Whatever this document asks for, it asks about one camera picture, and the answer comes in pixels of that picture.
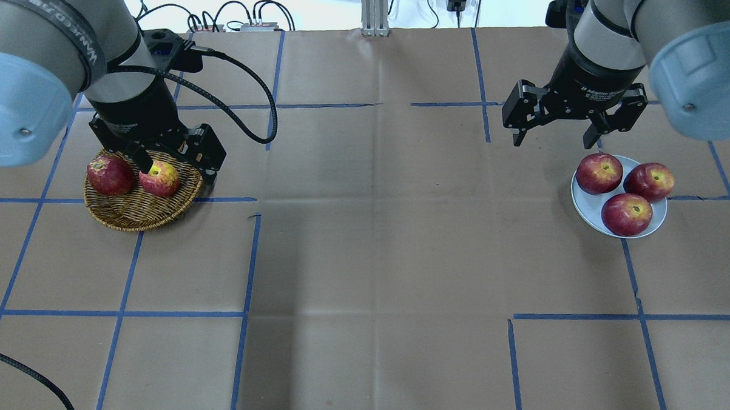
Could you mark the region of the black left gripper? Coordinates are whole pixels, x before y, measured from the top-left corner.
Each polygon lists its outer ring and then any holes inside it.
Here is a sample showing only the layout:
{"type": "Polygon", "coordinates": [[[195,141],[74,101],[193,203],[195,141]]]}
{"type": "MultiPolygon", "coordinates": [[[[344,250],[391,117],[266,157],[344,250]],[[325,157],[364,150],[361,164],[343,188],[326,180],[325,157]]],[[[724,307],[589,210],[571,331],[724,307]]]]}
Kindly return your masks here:
{"type": "Polygon", "coordinates": [[[217,134],[207,123],[196,128],[181,124],[143,138],[115,135],[112,125],[97,115],[93,116],[89,126],[104,150],[128,158],[144,174],[148,174],[155,164],[151,153],[164,153],[191,166],[199,172],[203,182],[212,184],[227,156],[217,134]]]}

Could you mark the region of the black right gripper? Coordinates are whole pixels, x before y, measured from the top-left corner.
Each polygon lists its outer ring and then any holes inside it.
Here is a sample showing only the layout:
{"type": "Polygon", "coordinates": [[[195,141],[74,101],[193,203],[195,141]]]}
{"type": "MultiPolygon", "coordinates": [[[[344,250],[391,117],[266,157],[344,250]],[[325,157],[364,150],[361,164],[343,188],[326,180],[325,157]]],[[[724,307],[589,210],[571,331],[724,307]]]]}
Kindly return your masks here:
{"type": "Polygon", "coordinates": [[[590,150],[611,133],[609,109],[648,101],[644,84],[635,80],[640,71],[605,68],[567,48],[547,84],[521,79],[514,85],[502,105],[502,124],[512,128],[512,143],[519,147],[534,127],[558,119],[590,119],[583,135],[584,149],[590,150]]]}

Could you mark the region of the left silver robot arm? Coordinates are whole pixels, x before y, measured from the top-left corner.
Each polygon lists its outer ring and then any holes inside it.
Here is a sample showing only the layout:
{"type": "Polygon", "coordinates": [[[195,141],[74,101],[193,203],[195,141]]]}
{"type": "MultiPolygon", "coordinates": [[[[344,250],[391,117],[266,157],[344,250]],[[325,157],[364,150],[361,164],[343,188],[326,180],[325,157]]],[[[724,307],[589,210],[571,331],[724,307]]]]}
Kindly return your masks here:
{"type": "Polygon", "coordinates": [[[193,42],[141,30],[123,0],[0,0],[0,167],[40,160],[79,94],[93,134],[142,172],[162,152],[214,182],[225,150],[209,125],[179,119],[165,73],[198,72],[193,42]]]}

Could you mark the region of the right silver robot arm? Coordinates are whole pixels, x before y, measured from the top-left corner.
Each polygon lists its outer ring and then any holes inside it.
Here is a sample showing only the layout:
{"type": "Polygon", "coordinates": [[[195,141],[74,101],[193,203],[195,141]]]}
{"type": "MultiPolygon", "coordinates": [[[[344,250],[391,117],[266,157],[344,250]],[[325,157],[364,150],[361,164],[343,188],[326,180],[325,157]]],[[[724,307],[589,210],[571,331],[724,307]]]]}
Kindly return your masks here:
{"type": "Polygon", "coordinates": [[[522,79],[502,105],[514,146],[560,119],[590,121],[591,149],[627,132],[652,92],[673,129],[690,139],[730,139],[730,0],[555,0],[544,20],[567,30],[552,79],[522,79]]]}

